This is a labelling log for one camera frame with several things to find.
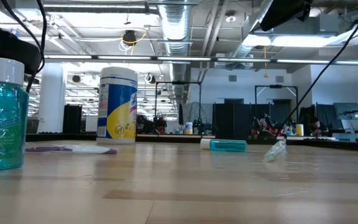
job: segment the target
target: disinfecting wipes canister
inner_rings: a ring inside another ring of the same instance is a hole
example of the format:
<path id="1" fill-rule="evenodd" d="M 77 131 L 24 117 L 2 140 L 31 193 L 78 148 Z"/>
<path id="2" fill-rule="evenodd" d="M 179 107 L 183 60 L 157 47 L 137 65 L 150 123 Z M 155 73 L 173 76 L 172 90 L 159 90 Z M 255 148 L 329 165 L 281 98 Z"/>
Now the disinfecting wipes canister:
<path id="1" fill-rule="evenodd" d="M 102 69 L 98 137 L 101 144 L 135 143 L 137 74 L 127 68 Z"/>

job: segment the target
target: wooden table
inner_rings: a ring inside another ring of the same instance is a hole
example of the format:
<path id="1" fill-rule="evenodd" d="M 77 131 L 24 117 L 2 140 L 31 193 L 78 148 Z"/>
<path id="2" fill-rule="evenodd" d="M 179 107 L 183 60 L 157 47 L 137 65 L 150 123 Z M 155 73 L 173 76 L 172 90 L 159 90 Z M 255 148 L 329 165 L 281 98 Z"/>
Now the wooden table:
<path id="1" fill-rule="evenodd" d="M 115 148 L 27 154 L 22 169 L 0 172 L 0 223 L 358 224 L 358 152 L 288 146 L 285 161 L 263 164 L 270 146 Z"/>

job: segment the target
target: hand sanitizer bottle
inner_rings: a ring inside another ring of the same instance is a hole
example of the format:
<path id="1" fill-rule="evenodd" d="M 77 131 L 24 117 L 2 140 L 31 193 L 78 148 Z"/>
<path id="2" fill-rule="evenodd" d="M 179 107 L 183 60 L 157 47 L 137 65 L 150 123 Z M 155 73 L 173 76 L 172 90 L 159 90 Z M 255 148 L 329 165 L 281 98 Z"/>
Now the hand sanitizer bottle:
<path id="1" fill-rule="evenodd" d="M 29 95 L 23 80 L 24 64 L 0 58 L 0 170 L 24 162 Z"/>
<path id="2" fill-rule="evenodd" d="M 200 148 L 211 151 L 245 152 L 247 142 L 241 140 L 202 139 Z"/>

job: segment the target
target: white cap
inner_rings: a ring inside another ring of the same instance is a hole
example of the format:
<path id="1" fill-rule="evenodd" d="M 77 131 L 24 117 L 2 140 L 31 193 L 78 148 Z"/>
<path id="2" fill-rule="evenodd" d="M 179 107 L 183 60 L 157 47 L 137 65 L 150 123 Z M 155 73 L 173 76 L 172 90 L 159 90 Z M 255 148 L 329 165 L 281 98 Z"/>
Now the white cap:
<path id="1" fill-rule="evenodd" d="M 211 142 L 210 139 L 201 139 L 200 141 L 200 148 L 205 150 L 210 150 L 209 143 Z"/>
<path id="2" fill-rule="evenodd" d="M 23 85 L 24 64 L 12 59 L 0 58 L 0 82 Z"/>

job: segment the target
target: yellow label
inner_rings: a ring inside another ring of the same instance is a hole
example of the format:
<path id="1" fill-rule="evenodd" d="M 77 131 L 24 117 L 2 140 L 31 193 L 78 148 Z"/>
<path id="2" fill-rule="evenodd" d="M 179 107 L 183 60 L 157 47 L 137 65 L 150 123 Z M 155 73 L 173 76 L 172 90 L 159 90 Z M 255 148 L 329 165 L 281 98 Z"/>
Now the yellow label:
<path id="1" fill-rule="evenodd" d="M 107 130 L 113 139 L 134 139 L 136 111 L 131 111 L 131 103 L 127 102 L 116 108 L 107 117 Z"/>

